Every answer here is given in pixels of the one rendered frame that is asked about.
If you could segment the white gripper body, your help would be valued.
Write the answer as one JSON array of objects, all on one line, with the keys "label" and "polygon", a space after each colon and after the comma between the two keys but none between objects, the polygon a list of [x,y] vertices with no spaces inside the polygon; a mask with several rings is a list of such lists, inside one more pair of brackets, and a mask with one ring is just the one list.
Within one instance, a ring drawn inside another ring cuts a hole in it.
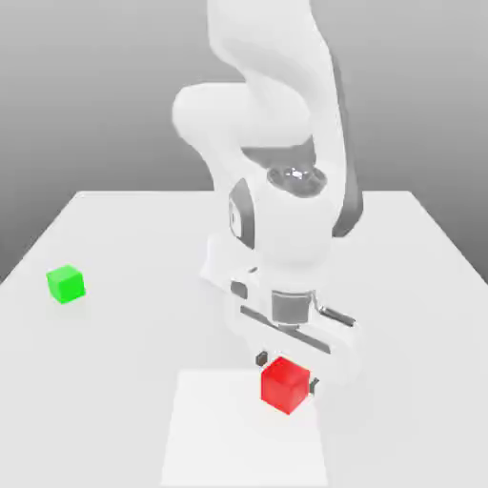
[{"label": "white gripper body", "polygon": [[245,340],[251,358],[266,353],[271,363],[285,357],[321,383],[347,384],[361,371],[362,337],[358,323],[348,326],[312,307],[307,323],[284,326],[236,295],[226,298],[225,317],[233,333]]}]

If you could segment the small red cube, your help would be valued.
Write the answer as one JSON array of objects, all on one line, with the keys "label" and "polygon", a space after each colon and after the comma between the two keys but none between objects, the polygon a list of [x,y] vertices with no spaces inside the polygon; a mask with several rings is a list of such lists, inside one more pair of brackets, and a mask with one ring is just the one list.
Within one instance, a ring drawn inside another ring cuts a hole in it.
[{"label": "small red cube", "polygon": [[309,394],[311,372],[286,357],[279,356],[262,373],[261,399],[290,415]]}]

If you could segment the small green cube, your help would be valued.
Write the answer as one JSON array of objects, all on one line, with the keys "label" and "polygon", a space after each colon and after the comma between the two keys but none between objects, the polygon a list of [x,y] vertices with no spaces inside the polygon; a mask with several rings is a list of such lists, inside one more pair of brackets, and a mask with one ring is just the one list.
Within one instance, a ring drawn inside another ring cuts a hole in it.
[{"label": "small green cube", "polygon": [[65,265],[46,273],[51,296],[61,304],[86,294],[83,274],[72,265]]}]

